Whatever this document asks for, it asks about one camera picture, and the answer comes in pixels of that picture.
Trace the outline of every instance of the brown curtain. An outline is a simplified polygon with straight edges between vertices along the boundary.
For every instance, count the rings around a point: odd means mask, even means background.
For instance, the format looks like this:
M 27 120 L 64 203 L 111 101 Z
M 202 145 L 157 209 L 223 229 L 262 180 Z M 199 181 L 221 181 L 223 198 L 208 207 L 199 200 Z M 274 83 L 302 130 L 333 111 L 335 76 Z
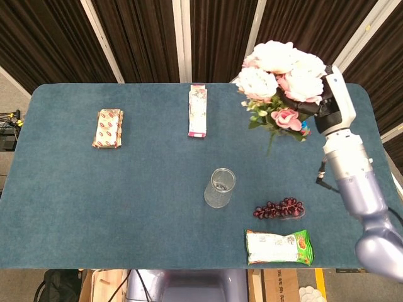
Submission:
M 383 145 L 396 168 L 403 174 L 403 134 L 394 137 Z
M 93 4 L 125 82 L 179 82 L 172 1 Z
M 116 82 L 79 0 L 0 1 L 0 65 L 28 92 Z
M 332 64 L 376 0 L 268 0 L 256 44 L 293 42 Z
M 343 75 L 368 92 L 381 134 L 403 122 L 403 2 Z
M 241 70 L 257 0 L 191 0 L 193 82 L 229 82 Z

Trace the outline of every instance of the white rose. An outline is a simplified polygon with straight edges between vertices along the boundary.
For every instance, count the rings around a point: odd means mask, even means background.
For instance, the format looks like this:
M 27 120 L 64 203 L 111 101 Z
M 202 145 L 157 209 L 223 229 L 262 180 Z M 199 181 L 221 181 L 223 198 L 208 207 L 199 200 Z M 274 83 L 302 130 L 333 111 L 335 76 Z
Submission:
M 285 74 L 293 69 L 295 63 L 293 44 L 269 41 L 255 46 L 252 57 L 254 63 L 265 71 Z
M 300 102 L 318 102 L 322 98 L 323 82 L 309 72 L 293 69 L 277 79 L 279 85 L 289 99 Z
M 249 99 L 269 101 L 276 94 L 278 83 L 274 74 L 255 67 L 242 68 L 236 85 Z
M 311 53 L 302 52 L 296 48 L 293 49 L 294 57 L 297 59 L 295 68 L 308 72 L 313 77 L 322 77 L 326 75 L 326 65 L 323 61 Z

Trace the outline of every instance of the yellow tape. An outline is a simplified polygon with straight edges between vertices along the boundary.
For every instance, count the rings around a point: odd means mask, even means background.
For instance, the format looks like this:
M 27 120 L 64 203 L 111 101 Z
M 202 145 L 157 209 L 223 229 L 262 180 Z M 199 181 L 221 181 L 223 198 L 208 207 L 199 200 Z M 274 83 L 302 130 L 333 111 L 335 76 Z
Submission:
M 325 280 L 323 278 L 323 270 L 315 269 L 316 288 L 322 293 L 323 298 L 326 298 Z

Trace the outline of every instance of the glass cup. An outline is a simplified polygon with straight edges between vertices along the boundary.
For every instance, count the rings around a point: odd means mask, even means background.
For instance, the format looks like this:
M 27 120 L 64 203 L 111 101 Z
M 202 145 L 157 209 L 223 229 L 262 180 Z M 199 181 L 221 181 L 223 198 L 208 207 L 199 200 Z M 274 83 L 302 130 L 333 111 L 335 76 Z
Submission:
M 210 182 L 204 191 L 206 203 L 213 208 L 226 206 L 235 186 L 234 173 L 226 168 L 219 168 L 212 174 Z

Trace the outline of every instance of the flower bouquet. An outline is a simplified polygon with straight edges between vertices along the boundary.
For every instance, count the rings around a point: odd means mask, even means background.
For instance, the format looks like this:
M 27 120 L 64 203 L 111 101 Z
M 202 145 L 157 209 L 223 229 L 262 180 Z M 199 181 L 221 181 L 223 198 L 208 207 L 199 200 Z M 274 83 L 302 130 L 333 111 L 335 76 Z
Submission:
M 325 68 L 320 58 L 293 48 L 291 42 L 258 44 L 245 58 L 236 85 L 247 97 L 241 104 L 252 113 L 249 129 L 262 126 L 271 133 L 269 151 L 275 135 L 306 140 L 310 134 L 306 119 L 313 113 L 294 109 L 302 103 L 319 104 Z

